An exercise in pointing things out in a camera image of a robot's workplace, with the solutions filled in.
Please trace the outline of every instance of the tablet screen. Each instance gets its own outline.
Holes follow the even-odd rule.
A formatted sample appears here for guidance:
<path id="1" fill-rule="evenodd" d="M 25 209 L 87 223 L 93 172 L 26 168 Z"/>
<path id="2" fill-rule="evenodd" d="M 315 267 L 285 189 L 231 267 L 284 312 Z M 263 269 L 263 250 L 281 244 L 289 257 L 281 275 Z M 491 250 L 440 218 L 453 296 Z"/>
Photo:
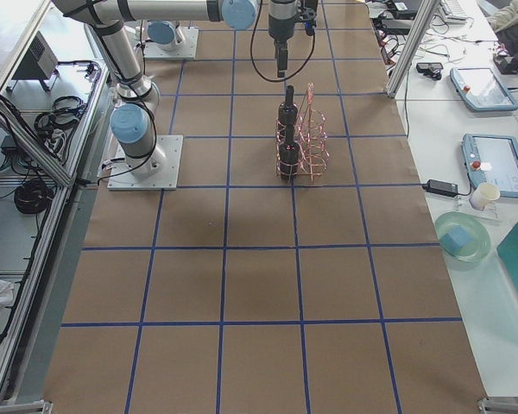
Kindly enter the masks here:
<path id="1" fill-rule="evenodd" d="M 474 141 L 486 180 L 501 191 L 518 192 L 518 158 L 512 142 L 482 136 L 475 136 Z"/>
<path id="2" fill-rule="evenodd" d="M 512 105 L 512 101 L 488 68 L 458 69 L 464 83 L 470 87 L 468 95 L 481 107 Z"/>

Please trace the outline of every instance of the blue sponge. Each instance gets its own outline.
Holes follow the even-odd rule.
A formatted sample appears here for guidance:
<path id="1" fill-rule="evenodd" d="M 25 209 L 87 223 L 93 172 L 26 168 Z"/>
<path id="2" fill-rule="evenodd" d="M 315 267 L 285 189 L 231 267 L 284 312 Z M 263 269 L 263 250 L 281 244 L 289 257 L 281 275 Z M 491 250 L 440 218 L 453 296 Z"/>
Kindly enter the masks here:
<path id="1" fill-rule="evenodd" d="M 472 240 L 472 236 L 468 233 L 462 226 L 455 226 L 449 232 L 447 232 L 439 242 L 441 246 L 452 255 L 458 253 L 458 251 L 470 243 Z"/>

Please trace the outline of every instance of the keyboard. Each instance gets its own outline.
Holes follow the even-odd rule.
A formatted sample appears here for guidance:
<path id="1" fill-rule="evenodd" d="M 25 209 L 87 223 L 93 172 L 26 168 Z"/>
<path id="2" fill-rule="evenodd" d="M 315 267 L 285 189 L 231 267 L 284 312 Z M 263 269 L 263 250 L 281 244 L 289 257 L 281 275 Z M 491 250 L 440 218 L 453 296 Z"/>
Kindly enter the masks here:
<path id="1" fill-rule="evenodd" d="M 468 19 L 458 0 L 441 0 L 438 10 L 445 23 L 464 23 Z"/>

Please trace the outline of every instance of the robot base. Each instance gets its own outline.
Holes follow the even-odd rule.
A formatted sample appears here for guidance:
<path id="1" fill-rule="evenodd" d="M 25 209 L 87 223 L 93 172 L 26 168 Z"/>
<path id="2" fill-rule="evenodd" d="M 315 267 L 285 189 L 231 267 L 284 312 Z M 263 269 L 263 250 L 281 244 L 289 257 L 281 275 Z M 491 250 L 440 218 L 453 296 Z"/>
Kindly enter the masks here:
<path id="1" fill-rule="evenodd" d="M 196 49 L 198 48 L 198 28 L 180 28 L 185 41 L 173 50 L 164 50 L 157 46 L 157 43 L 146 43 L 146 60 L 181 60 L 196 59 Z"/>
<path id="2" fill-rule="evenodd" d="M 111 169 L 111 175 L 124 173 L 117 177 L 111 177 L 107 188 L 110 190 L 174 190 L 179 179 L 180 155 L 182 153 L 182 135 L 157 135 L 155 151 L 162 151 L 166 155 L 167 163 L 160 170 L 151 175 L 135 175 L 126 172 L 129 167 L 124 163 L 115 164 Z M 124 157 L 124 151 L 119 146 L 116 157 Z"/>

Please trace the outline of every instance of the paper cup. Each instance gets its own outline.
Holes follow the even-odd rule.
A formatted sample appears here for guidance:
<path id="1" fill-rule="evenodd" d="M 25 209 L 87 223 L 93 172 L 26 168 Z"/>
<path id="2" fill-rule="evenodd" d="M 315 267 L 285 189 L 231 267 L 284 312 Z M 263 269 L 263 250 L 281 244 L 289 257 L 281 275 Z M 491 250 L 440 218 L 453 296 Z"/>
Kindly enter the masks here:
<path id="1" fill-rule="evenodd" d="M 470 196 L 470 204 L 473 209 L 483 210 L 485 206 L 499 199 L 501 191 L 499 187 L 491 183 L 482 183 Z"/>

